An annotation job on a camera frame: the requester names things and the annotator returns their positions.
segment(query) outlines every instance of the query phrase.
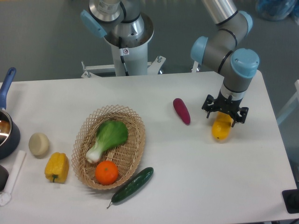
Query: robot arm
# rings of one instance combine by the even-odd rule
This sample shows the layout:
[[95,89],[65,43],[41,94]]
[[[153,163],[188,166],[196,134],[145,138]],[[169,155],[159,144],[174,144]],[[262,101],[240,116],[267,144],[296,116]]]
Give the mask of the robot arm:
[[139,0],[90,0],[89,13],[83,11],[81,20],[97,37],[109,34],[120,23],[131,23],[140,16]]
[[252,18],[239,12],[232,0],[202,0],[218,27],[212,38],[200,37],[193,45],[191,58],[204,64],[224,77],[217,99],[208,95],[202,109],[229,114],[235,123],[244,123],[248,108],[240,108],[253,76],[259,65],[258,55],[250,49],[238,49],[238,43],[252,28]]

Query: black object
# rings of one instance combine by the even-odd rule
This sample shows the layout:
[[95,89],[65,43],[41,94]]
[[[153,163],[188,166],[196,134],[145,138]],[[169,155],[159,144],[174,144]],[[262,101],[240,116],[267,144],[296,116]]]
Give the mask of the black object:
[[8,171],[3,166],[0,165],[0,191],[3,191],[8,176],[9,176]]
[[299,190],[284,190],[282,196],[285,201],[286,210],[290,213],[299,213]]
[[234,120],[232,124],[233,127],[235,123],[245,123],[245,119],[247,117],[249,108],[240,108],[239,105],[241,101],[242,99],[232,100],[232,96],[229,96],[228,99],[226,99],[221,92],[219,92],[217,99],[214,99],[211,95],[208,95],[202,106],[202,109],[207,111],[206,118],[209,118],[211,112],[216,111],[228,114]]
[[1,128],[7,131],[0,130],[0,160],[9,156],[19,145],[20,142],[20,130],[18,126],[13,122],[10,115],[5,111],[6,109],[6,96],[9,90],[10,84],[13,81],[16,73],[15,68],[10,68],[5,76],[4,82],[0,88],[0,122]]

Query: gray floor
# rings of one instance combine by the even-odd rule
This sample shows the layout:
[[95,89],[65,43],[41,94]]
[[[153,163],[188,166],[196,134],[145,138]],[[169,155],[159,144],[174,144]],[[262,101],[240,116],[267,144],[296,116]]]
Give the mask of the gray floor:
[[[0,82],[9,67],[17,68],[15,81],[68,79],[82,75],[81,61],[89,65],[112,64],[109,46],[90,34],[80,20],[88,0],[15,0],[0,2]],[[255,11],[254,0],[238,0],[254,26],[240,48],[260,56],[259,70],[275,114],[295,93],[299,79],[299,26],[291,19],[270,22]],[[153,20],[149,61],[167,58],[165,73],[189,72],[190,50],[216,27],[199,0],[142,0],[142,11]],[[299,163],[299,108],[280,126],[290,162]]]

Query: white table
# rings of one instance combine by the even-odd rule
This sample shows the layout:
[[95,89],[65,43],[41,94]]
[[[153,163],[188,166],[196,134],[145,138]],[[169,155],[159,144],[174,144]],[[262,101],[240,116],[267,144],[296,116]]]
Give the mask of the white table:
[[[223,78],[213,72],[14,82],[7,112],[20,128],[17,150],[0,164],[11,170],[18,150],[27,152],[12,201],[0,208],[2,224],[234,224],[298,218],[288,214],[281,192],[295,181],[260,72],[241,103],[245,124],[219,144],[211,136],[216,113],[206,119],[207,94],[218,95]],[[182,98],[190,112],[186,126],[172,101]],[[66,153],[85,119],[97,108],[124,105],[146,128],[137,171],[152,166],[150,182],[138,194],[108,210],[115,192],[94,191],[70,168],[65,184],[50,183],[44,167],[50,154]],[[34,157],[28,140],[35,132],[50,140],[50,153]]]

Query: cucumber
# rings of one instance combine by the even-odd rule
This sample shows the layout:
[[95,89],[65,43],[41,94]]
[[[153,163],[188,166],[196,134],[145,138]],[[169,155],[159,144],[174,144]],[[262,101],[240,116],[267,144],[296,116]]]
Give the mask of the cucumber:
[[142,187],[153,175],[153,167],[147,167],[140,171],[133,180],[129,181],[126,185],[120,188],[111,198],[111,202],[107,209],[111,206],[111,203],[118,203],[135,193],[140,187]]

